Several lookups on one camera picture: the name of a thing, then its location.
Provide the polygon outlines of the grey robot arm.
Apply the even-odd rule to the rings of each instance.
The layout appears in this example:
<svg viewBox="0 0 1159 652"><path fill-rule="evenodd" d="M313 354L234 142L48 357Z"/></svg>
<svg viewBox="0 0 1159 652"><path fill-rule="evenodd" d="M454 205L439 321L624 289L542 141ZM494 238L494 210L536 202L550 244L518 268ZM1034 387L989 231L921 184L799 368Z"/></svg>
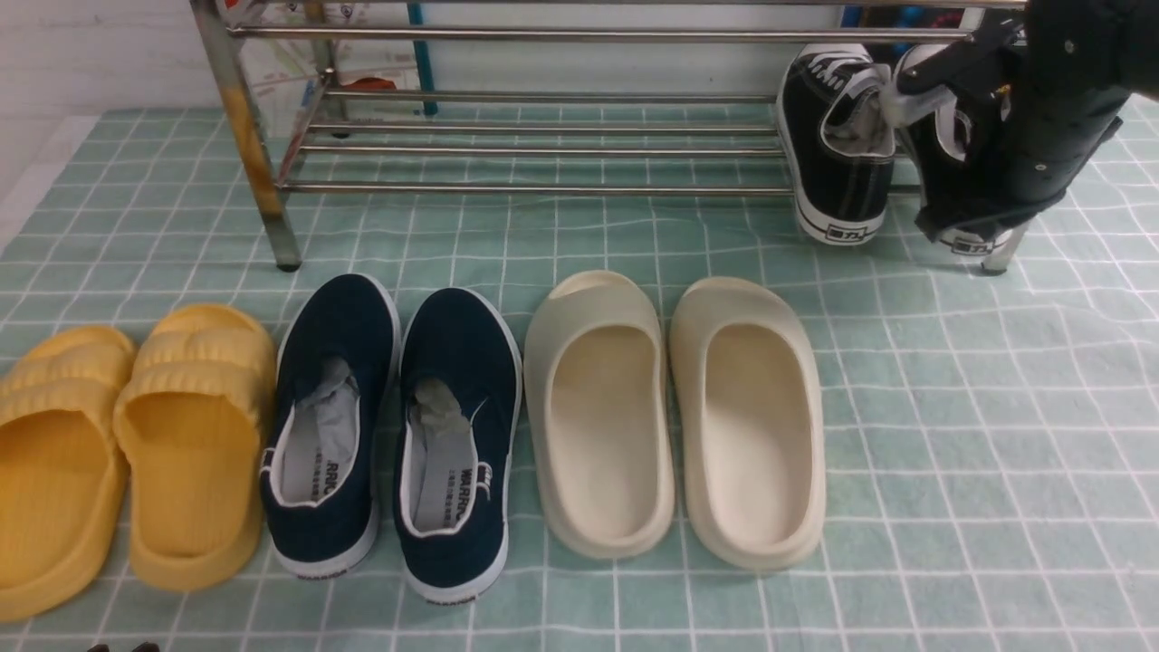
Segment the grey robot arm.
<svg viewBox="0 0 1159 652"><path fill-rule="evenodd" d="M972 123L964 160L914 151L931 241L1029 224L1067 195L1135 94L1156 98L1154 1L1028 1L923 63L902 63L881 95L909 129L953 104Z"/></svg>

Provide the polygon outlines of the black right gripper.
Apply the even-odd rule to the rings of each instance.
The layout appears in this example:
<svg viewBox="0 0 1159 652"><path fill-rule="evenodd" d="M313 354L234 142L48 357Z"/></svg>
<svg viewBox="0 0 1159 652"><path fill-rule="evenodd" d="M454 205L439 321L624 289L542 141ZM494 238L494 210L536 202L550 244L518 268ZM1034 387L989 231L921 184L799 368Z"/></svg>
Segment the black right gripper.
<svg viewBox="0 0 1159 652"><path fill-rule="evenodd" d="M968 36L917 45L880 91L890 127L941 107L1003 125L996 174L1003 193L920 186L914 226L938 243L952 230L992 241L1067 195L1129 98L1123 65L1135 1L1030 1L1022 38Z"/></svg>

